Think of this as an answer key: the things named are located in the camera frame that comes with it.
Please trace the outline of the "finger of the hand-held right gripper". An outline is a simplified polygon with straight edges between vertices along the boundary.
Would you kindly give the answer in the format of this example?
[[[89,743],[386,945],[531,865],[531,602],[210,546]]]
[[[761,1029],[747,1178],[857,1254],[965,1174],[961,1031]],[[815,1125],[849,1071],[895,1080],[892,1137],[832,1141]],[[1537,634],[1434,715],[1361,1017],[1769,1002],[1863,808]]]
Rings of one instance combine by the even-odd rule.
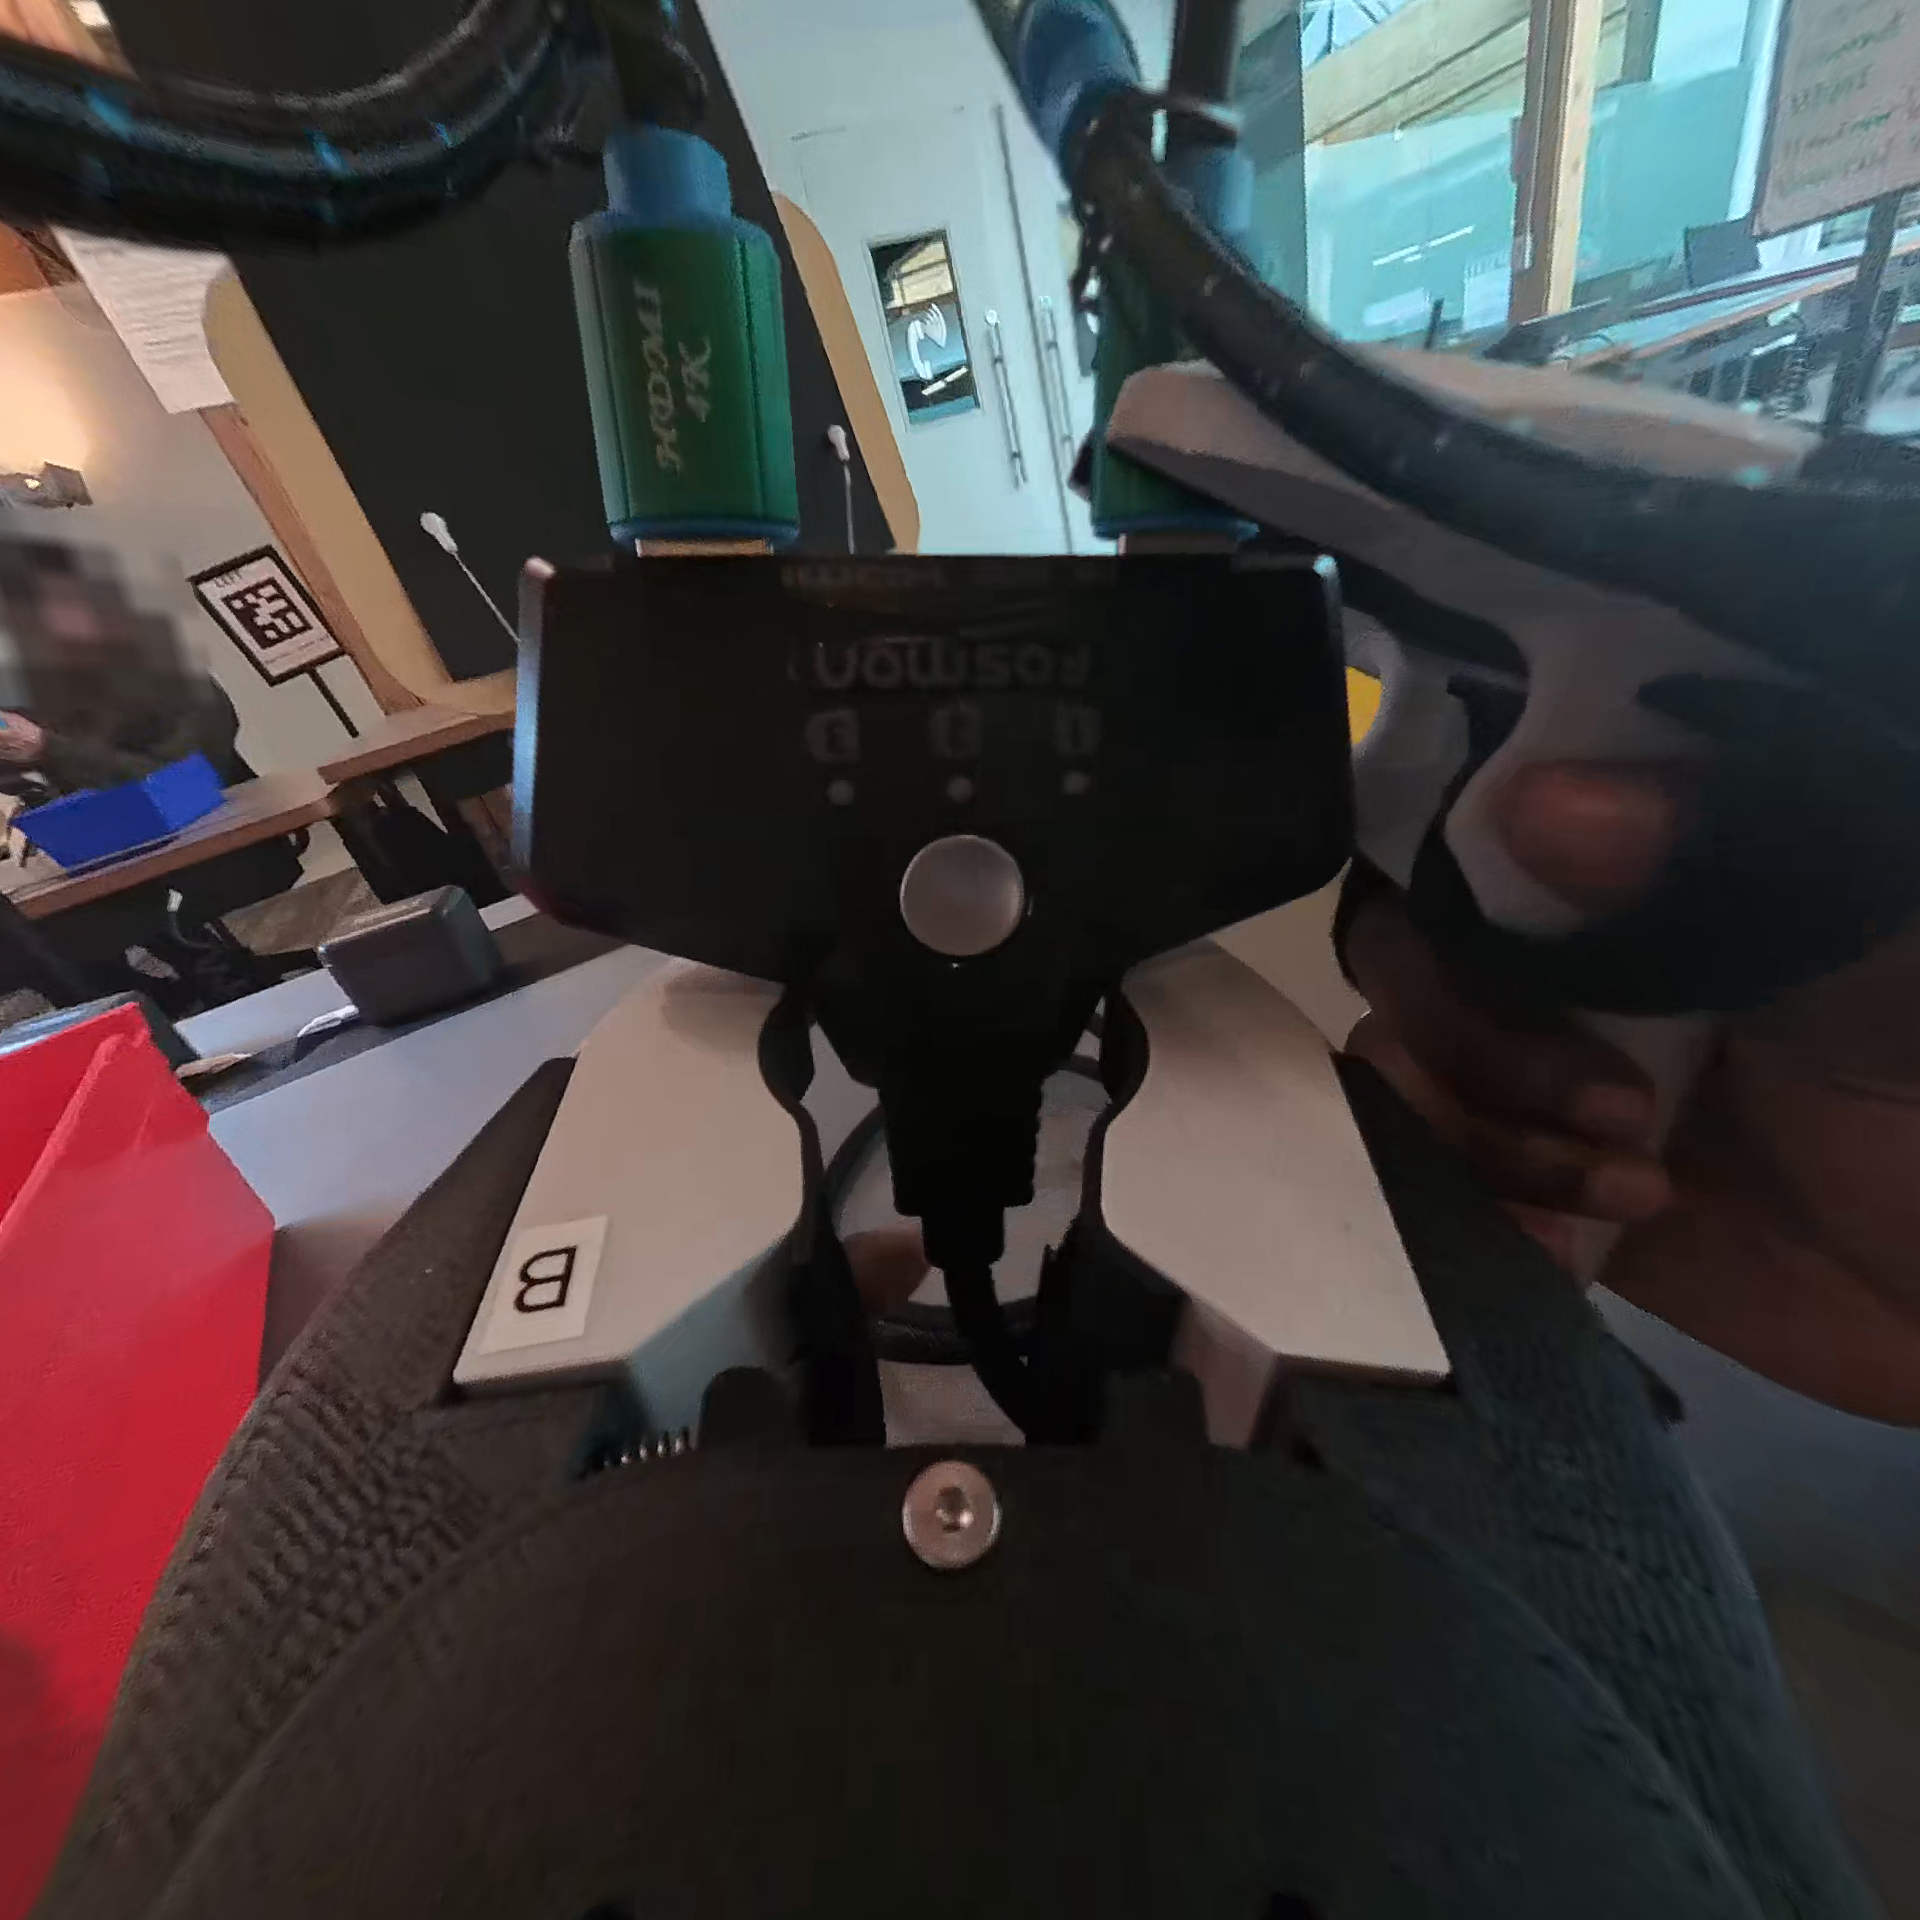
[[[1388,346],[1363,346],[1359,355],[1372,370],[1509,434],[1668,478],[1789,482],[1821,447],[1805,423],[1561,366]]]
[[[1388,501],[1261,417],[1220,373],[1132,375],[1109,441],[1338,561],[1367,622],[1351,658],[1381,678],[1386,645],[1396,642],[1520,688],[1529,713],[1643,713],[1643,688],[1685,678],[1773,685],[1772,666],[1677,614],[1559,578]]]

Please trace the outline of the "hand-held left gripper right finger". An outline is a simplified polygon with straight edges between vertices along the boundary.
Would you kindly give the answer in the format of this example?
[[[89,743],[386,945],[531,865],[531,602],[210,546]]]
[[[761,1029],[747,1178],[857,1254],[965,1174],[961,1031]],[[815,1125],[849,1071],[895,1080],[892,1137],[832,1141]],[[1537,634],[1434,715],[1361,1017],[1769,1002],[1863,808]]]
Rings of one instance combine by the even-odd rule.
[[[1172,1285],[1178,1369],[1449,1381],[1328,1041],[1292,1000],[1228,952],[1181,949],[1122,981],[1104,1049],[1117,1090],[1083,1218]]]

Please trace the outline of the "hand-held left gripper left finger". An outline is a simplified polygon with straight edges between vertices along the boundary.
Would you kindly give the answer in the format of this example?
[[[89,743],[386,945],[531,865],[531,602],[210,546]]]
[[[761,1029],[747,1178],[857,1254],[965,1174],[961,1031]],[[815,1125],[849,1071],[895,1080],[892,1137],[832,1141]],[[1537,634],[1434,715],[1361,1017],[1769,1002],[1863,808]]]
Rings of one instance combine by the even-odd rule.
[[[802,1130],[761,1071],[780,1000],[667,963],[600,1019],[452,1367],[461,1392],[699,1402],[725,1373],[794,1369]]]

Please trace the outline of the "black HDMI switch box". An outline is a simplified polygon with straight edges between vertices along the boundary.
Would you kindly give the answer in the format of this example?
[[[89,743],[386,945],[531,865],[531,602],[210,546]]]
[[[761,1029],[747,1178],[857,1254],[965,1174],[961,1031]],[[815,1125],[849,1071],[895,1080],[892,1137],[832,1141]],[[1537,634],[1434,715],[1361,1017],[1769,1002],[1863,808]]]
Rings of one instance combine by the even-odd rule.
[[[1353,850],[1327,562],[637,561],[528,602],[531,897],[799,991],[889,1120],[959,1146],[970,1203],[983,1097]]]

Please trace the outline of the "red plastic bin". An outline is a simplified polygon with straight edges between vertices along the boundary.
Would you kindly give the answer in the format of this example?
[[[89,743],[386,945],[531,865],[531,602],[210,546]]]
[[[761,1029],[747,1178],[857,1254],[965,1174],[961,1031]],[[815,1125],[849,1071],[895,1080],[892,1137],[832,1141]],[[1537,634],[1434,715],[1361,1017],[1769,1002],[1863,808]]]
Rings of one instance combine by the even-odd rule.
[[[274,1224],[130,1006],[4,1054],[2,1203],[2,1917],[25,1917],[251,1407]]]

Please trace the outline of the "person's right hand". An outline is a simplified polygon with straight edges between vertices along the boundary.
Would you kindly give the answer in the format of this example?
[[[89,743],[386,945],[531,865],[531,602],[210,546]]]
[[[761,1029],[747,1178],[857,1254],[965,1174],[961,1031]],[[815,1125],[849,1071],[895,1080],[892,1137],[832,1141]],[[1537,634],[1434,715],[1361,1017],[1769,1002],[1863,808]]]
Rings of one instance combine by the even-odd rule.
[[[1419,943],[1351,963],[1377,1069],[1556,1256],[1697,1344],[1867,1422],[1919,1426],[1916,955],[1728,1024],[1656,1143],[1643,1075],[1500,1016]]]

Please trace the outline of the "handwritten whiteboard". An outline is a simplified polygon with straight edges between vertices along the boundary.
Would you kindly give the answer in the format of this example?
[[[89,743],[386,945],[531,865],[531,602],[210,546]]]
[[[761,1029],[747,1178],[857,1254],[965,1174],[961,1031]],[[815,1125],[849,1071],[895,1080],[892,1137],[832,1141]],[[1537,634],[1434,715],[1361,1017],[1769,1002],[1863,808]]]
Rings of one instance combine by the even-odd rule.
[[[1787,3],[1752,230],[1761,240],[1919,187],[1919,5]]]

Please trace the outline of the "blue plastic bin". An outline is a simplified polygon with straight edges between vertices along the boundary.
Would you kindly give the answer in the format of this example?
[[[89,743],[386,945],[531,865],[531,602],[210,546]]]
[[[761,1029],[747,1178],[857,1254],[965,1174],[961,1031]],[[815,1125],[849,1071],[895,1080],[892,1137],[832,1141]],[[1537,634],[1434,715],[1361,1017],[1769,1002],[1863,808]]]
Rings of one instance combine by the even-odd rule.
[[[25,808],[15,817],[15,831],[61,873],[84,873],[161,848],[221,805],[219,770],[203,754],[191,754],[133,783]]]

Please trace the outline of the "black and white fiducial tag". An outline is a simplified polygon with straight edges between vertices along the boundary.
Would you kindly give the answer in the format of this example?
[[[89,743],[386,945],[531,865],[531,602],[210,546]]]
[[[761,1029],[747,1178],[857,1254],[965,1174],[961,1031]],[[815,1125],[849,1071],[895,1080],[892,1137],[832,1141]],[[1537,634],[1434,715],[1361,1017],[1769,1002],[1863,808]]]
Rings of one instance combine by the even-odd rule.
[[[273,688],[346,658],[320,602],[274,545],[188,577],[201,610]]]

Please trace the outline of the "black panel with wooden rim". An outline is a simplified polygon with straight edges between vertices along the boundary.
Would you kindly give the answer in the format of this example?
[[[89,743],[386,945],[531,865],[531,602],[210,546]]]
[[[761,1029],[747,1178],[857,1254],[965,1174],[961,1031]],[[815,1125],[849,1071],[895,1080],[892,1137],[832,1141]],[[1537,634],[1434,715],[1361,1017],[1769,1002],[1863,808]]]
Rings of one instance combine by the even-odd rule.
[[[708,85],[705,134],[733,207],[775,238],[796,419],[800,550],[882,557],[920,542],[920,504],[821,237],[785,237],[796,187],[771,187],[713,45],[721,5],[679,5]],[[386,670],[429,705],[512,701],[515,645],[421,528],[439,512],[505,616],[525,561],[609,551],[569,231],[602,209],[597,166],[515,169],[444,222],[341,254],[234,254],[253,321],[218,346],[249,432],[311,528]]]

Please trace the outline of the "white paper notice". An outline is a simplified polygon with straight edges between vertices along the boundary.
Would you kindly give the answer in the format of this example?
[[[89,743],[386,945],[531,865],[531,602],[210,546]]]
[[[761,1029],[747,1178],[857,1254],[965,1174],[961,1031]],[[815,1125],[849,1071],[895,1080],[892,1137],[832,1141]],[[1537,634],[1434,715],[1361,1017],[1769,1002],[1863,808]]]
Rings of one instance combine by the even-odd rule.
[[[234,402],[207,325],[208,296],[232,274],[227,254],[67,227],[56,227],[56,238],[168,414],[203,414]]]

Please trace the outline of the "wall poster with phone icon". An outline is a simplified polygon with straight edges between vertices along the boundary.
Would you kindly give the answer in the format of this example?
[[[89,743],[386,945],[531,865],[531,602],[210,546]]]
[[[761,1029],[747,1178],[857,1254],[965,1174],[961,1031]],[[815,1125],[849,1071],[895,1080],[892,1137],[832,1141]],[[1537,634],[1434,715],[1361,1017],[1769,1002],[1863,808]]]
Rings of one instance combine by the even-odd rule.
[[[972,414],[977,369],[946,230],[871,243],[869,262],[903,419]]]

